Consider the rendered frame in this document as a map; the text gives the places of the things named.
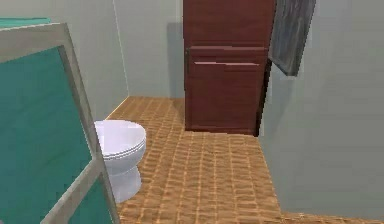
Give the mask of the grey framed wall picture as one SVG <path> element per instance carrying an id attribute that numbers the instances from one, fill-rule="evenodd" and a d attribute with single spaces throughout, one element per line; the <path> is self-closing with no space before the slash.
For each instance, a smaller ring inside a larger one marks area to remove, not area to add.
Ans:
<path id="1" fill-rule="evenodd" d="M 269 59 L 296 77 L 306 45 L 316 0 L 276 0 Z"/>

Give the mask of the dark red wooden cupboard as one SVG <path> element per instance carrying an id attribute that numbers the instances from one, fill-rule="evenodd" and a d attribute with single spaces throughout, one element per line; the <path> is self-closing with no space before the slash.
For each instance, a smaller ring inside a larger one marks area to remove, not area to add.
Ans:
<path id="1" fill-rule="evenodd" d="M 185 129 L 256 136 L 276 0 L 183 0 Z"/>

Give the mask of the teal glass shower enclosure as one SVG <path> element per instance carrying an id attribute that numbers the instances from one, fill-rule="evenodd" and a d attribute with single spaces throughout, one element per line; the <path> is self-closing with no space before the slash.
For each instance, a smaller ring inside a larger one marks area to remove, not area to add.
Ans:
<path id="1" fill-rule="evenodd" d="M 64 22 L 0 17 L 0 224 L 120 224 Z"/>

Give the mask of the white toilet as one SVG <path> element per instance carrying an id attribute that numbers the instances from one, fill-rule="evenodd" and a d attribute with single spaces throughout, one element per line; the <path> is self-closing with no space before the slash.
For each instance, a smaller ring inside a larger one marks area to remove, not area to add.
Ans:
<path id="1" fill-rule="evenodd" d="M 95 128 L 116 203 L 141 188 L 138 164 L 146 151 L 146 130 L 128 120 L 95 121 Z"/>

